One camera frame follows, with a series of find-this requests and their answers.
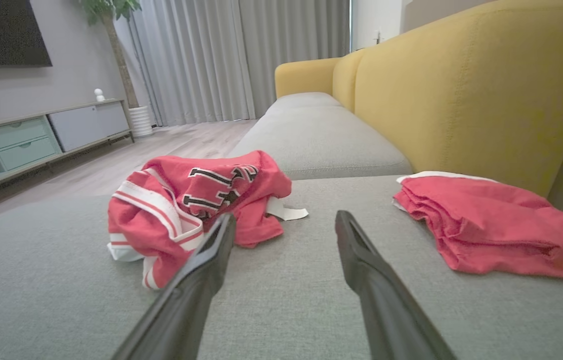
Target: plant trunk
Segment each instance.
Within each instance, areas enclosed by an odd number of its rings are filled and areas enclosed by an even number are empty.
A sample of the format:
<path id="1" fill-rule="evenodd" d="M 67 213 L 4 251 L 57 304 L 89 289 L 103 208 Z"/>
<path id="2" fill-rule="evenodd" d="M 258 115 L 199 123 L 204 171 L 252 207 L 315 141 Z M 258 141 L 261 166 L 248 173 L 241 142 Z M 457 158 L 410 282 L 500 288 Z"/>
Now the plant trunk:
<path id="1" fill-rule="evenodd" d="M 110 39 L 110 45 L 112 46 L 112 52 L 115 54 L 115 60 L 117 60 L 117 66 L 119 67 L 119 75 L 121 76 L 121 82 L 123 83 L 123 89 L 126 91 L 126 100 L 128 101 L 128 108 L 139 108 L 140 104 L 137 101 L 137 95 L 135 94 L 135 88 L 133 87 L 133 82 L 131 81 L 131 75 L 128 72 L 128 66 L 126 66 L 126 59 L 124 58 L 124 50 L 122 49 L 122 44 L 117 37 L 117 30 L 115 30 L 115 23 L 113 22 L 112 13 L 104 13 L 101 15 L 101 22 L 108 32 L 108 39 Z"/>

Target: sofa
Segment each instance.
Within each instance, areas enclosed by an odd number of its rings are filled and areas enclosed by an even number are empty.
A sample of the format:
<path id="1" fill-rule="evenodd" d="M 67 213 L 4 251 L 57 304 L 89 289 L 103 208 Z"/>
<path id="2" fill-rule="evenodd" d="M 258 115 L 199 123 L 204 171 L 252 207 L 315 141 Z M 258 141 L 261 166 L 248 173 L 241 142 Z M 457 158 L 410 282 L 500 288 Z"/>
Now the sofa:
<path id="1" fill-rule="evenodd" d="M 425 224 L 391 205 L 396 178 L 423 170 L 547 193 L 563 157 L 563 1 L 492 2 L 341 59 L 283 64 L 275 81 L 278 100 L 231 154 L 267 151 L 293 179 L 284 204 L 309 216 L 232 250 L 199 359 L 371 357 L 337 210 L 458 359 L 563 359 L 563 280 L 452 271 Z M 0 214 L 0 359 L 110 358 L 151 305 L 141 262 L 110 258 L 109 200 Z"/>

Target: black tv screen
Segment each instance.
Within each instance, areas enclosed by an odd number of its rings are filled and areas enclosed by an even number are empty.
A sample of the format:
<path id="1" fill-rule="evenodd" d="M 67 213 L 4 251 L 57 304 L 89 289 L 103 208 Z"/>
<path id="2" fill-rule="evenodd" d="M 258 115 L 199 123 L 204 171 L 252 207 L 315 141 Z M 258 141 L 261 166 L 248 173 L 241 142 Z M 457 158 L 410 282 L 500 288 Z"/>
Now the black tv screen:
<path id="1" fill-rule="evenodd" d="M 53 66 L 28 0 L 0 0 L 0 68 Z"/>

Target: sheer curtain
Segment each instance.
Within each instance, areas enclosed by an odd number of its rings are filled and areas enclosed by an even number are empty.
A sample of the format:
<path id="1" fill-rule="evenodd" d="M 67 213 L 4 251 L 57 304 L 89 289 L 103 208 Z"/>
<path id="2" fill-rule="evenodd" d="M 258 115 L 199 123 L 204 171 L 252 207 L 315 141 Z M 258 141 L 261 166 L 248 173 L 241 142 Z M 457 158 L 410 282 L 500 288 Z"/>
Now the sheer curtain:
<path id="1" fill-rule="evenodd" d="M 348 0 L 140 3 L 135 47 L 170 126 L 259 118 L 275 101 L 276 66 L 348 52 Z"/>

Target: red garment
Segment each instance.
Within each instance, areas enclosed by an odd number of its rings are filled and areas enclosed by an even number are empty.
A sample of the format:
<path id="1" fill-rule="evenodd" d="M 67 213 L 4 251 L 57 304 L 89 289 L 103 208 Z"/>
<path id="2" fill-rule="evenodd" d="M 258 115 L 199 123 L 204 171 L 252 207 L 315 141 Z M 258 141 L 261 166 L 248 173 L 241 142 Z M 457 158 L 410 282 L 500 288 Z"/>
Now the red garment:
<path id="1" fill-rule="evenodd" d="M 156 157 L 110 199 L 108 249 L 115 260 L 145 257 L 143 284 L 160 289 L 220 214 L 235 215 L 235 243 L 245 248 L 281 235 L 284 230 L 277 218 L 266 216 L 266 205 L 271 196 L 290 194 L 291 180 L 262 151 L 233 159 Z"/>
<path id="2" fill-rule="evenodd" d="M 425 219 L 448 266 L 563 278 L 563 212 L 541 196 L 487 180 L 405 178 L 397 202 Z"/>

